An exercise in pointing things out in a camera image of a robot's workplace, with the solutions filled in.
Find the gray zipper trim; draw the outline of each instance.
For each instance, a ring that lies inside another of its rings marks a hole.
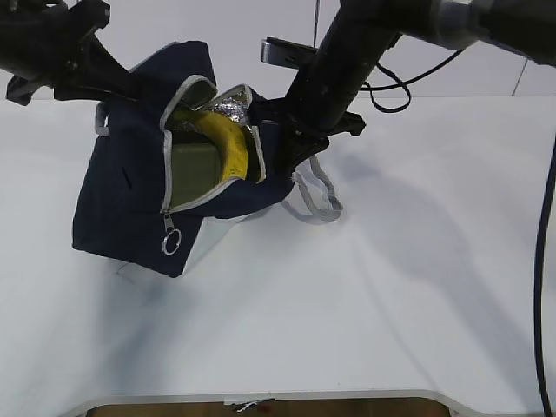
[[[177,104],[180,102],[180,100],[182,99],[185,92],[194,83],[197,83],[199,81],[205,81],[205,82],[209,83],[216,90],[216,86],[212,82],[210,82],[210,80],[207,79],[206,77],[204,77],[204,76],[190,76],[183,82],[183,84],[180,86],[180,88],[176,91],[174,97],[172,97],[172,100],[170,100],[170,103],[168,103],[168,106],[166,107],[166,109],[164,110],[164,113],[162,114],[162,118],[161,118],[161,122],[160,122],[160,129],[161,129],[162,132],[164,132],[163,153],[164,153],[164,173],[165,173],[165,181],[166,181],[166,190],[164,192],[164,201],[162,203],[161,213],[173,214],[173,213],[178,213],[180,211],[191,210],[191,209],[194,209],[196,207],[202,206],[203,204],[206,204],[207,202],[210,202],[211,200],[215,199],[218,195],[222,194],[234,182],[240,180],[240,178],[234,178],[234,177],[229,178],[225,182],[221,182],[220,184],[218,184],[215,188],[211,189],[207,194],[203,195],[202,197],[199,197],[198,199],[193,200],[192,202],[187,202],[187,203],[182,204],[180,206],[170,208],[170,203],[171,203],[171,200],[172,200],[172,166],[171,166],[171,164],[172,164],[172,132],[170,130],[166,130],[164,127],[166,126],[166,122],[168,121],[170,115],[174,111],[175,106],[177,106]],[[245,92],[247,94],[247,99],[248,99],[248,106],[250,106],[251,103],[253,102],[253,94],[251,93],[251,88],[246,84],[240,84],[240,85],[234,87],[233,89],[229,89],[227,92],[225,92],[224,94],[222,94],[222,95],[218,96],[217,98],[213,99],[209,103],[204,104],[203,106],[201,106],[199,108],[199,110],[210,107],[214,102],[218,101],[221,97],[228,96],[231,92],[233,92],[237,89],[244,89],[245,90]],[[259,179],[259,181],[257,183],[261,183],[267,177],[267,168],[266,168],[263,153],[262,153],[262,145],[261,145],[261,137],[260,137],[260,134],[259,134],[259,129],[258,129],[257,126],[251,126],[251,129],[252,129],[252,132],[253,132],[253,138],[255,140],[255,148],[257,150],[257,157],[259,159],[259,164],[260,164],[260,167],[261,167],[261,178]]]
[[[164,191],[164,200],[162,202],[161,213],[168,213],[170,202],[172,200],[172,132],[166,130],[166,122],[168,121],[170,115],[175,109],[175,106],[182,100],[183,95],[185,92],[195,83],[199,81],[204,81],[208,83],[208,85],[212,86],[215,94],[217,91],[216,86],[205,76],[189,76],[180,86],[180,88],[176,91],[168,106],[162,113],[162,117],[160,119],[160,130],[164,133],[164,144],[163,144],[163,154],[164,154],[164,176],[165,176],[165,186],[166,189]]]

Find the black cable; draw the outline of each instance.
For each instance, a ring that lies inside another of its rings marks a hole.
[[[535,249],[535,272],[533,290],[533,332],[535,365],[537,368],[537,381],[539,383],[540,398],[545,417],[552,417],[550,398],[546,387],[545,360],[542,349],[542,284],[545,266],[546,235],[553,206],[554,188],[556,186],[556,142],[554,143],[553,156],[550,161],[548,178],[546,180],[545,197],[540,212],[539,232],[537,234],[537,247]]]
[[[463,53],[463,51],[464,50],[458,50],[458,51],[454,52],[451,56],[449,56],[447,59],[445,59],[444,61],[442,61],[438,65],[436,65],[434,68],[431,68],[429,71],[423,72],[421,75],[416,76],[415,78],[411,78],[410,80],[405,81],[405,84],[406,85],[411,85],[411,84],[417,83],[418,81],[422,80],[423,78],[426,78],[426,77],[434,74],[436,71],[443,69],[450,62],[452,62],[455,58],[460,56]],[[362,88],[361,91],[369,91],[369,90],[372,90],[372,91],[387,91],[389,89],[399,89],[399,88],[400,88],[399,84],[383,85],[381,87],[371,87],[370,85],[368,85],[368,83],[366,83],[366,87]]]
[[[371,85],[367,82],[364,82],[363,85],[367,86],[369,94],[371,95],[371,102],[373,102],[373,105],[375,106],[375,108],[379,111],[381,111],[382,113],[400,113],[401,111],[407,109],[409,107],[409,104],[411,104],[411,91],[409,90],[409,87],[407,86],[407,84],[402,81],[397,75],[395,75],[395,73],[393,71],[391,71],[388,68],[384,68],[382,65],[380,65],[379,63],[376,64],[376,68],[379,69],[379,71],[384,74],[385,76],[389,76],[390,78],[392,78],[394,81],[396,81],[398,84],[398,88],[399,89],[403,89],[406,94],[407,94],[407,102],[403,105],[401,105],[400,107],[394,107],[394,108],[389,108],[389,107],[383,107],[380,104],[377,103],[376,99],[374,98],[374,94],[373,94],[373,89],[371,88]]]

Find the bag handle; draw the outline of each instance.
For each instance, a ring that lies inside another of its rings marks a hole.
[[[311,214],[324,222],[335,222],[341,217],[344,208],[341,205],[341,202],[338,200],[338,197],[336,196],[336,190],[333,183],[330,181],[330,179],[322,169],[321,164],[319,163],[319,159],[316,156],[311,156],[309,158],[309,162],[311,164],[311,171],[313,172],[315,178],[320,180],[326,187],[327,199],[332,208],[324,209],[317,207],[313,197],[311,196],[311,193],[309,192],[309,188],[305,183],[305,180],[299,172],[294,172],[292,178],[294,182],[297,183],[301,193],[301,197],[303,198],[303,201],[307,205],[307,208],[309,209]]]

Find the white wall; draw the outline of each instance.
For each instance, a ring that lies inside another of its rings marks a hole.
[[[516,96],[556,96],[556,69],[529,61]]]
[[[318,43],[326,34],[339,8],[339,0],[321,0]],[[452,51],[404,36],[388,51],[381,63],[402,79],[430,70]],[[415,96],[510,96],[519,80],[526,59],[493,46],[477,43],[449,66],[411,87]],[[371,75],[373,86],[392,81],[378,70]],[[377,93],[377,96],[403,97],[401,90]]]
[[[295,73],[260,62],[261,39],[297,43],[314,37],[314,0],[107,0],[111,20],[98,36],[130,68],[174,41],[208,43],[220,89],[248,83],[261,94],[283,96]],[[0,74],[5,89],[11,75]],[[49,97],[48,89],[36,97]]]

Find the olive green object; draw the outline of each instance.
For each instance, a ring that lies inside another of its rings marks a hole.
[[[220,152],[212,143],[175,144],[172,148],[172,208],[207,194],[220,182]]]

